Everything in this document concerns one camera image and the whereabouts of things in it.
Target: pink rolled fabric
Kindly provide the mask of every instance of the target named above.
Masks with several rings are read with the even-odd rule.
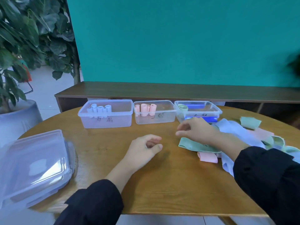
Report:
[[[218,163],[218,158],[215,153],[198,151],[197,155],[200,158],[200,161]]]
[[[135,105],[135,106],[134,106],[134,110],[135,110],[135,112],[141,112],[141,110],[140,110],[140,105],[139,105],[139,104]]]
[[[154,116],[155,115],[156,107],[157,106],[155,104],[151,104],[150,105],[150,110],[149,110],[149,112],[150,112],[149,115],[150,116]]]
[[[142,104],[141,105],[141,112],[142,112],[142,117],[146,117],[148,115],[148,104]]]

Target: black sleeve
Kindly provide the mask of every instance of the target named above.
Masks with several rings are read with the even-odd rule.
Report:
[[[65,203],[54,225],[116,224],[124,207],[119,190],[107,179],[78,190]]]
[[[234,162],[234,179],[277,224],[300,224],[300,164],[277,149],[248,147]]]

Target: teal backdrop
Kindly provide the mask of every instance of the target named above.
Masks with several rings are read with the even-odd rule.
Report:
[[[85,81],[300,86],[300,0],[68,0]]]

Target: wood grain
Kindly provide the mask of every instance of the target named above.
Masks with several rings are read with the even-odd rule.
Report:
[[[287,145],[300,148],[300,131],[270,117],[237,108],[222,107],[221,118],[240,116],[262,120],[261,128],[282,136]],[[171,123],[110,129],[85,129],[75,108],[39,123],[22,137],[61,129],[74,143],[78,155],[75,178],[55,195],[32,207],[39,212],[60,213],[64,202],[77,190],[103,179],[123,158],[131,141],[149,133],[161,136],[163,150],[133,174],[122,192],[124,214],[244,215],[267,216],[218,164],[201,162],[197,153],[178,147]]]
[[[84,81],[55,97],[300,103],[300,88]]]

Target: clear plastic container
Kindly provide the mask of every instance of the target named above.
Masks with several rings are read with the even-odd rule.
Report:
[[[56,193],[74,172],[75,151],[54,130],[0,149],[0,218]]]
[[[156,111],[153,112],[153,116],[147,113],[135,112],[135,122],[139,125],[141,124],[154,124],[154,123],[164,123],[173,122],[176,117],[176,110],[174,109],[174,104],[170,100],[153,100],[153,101],[138,101],[134,102],[133,106],[141,104],[155,104]]]
[[[187,106],[188,110],[180,109],[180,104]],[[174,109],[180,123],[193,117],[202,117],[208,123],[214,123],[222,114],[221,109],[209,101],[175,101]]]
[[[132,100],[89,100],[78,112],[86,129],[118,128],[131,126],[133,113]],[[92,104],[98,106],[111,105],[111,112],[92,112],[88,109]]]

